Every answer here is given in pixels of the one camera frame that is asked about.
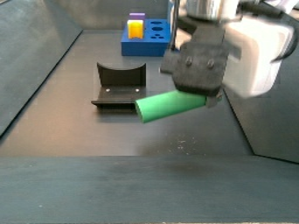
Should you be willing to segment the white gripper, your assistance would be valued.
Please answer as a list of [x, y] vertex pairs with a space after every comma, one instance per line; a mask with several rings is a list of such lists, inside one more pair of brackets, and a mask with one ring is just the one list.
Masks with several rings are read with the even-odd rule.
[[[293, 28], [263, 19], [243, 17], [225, 25], [225, 40], [240, 50], [228, 56], [224, 86], [241, 98], [265, 93], [273, 86], [281, 61], [275, 61], [293, 36]], [[221, 101], [221, 93], [208, 96], [205, 107]]]

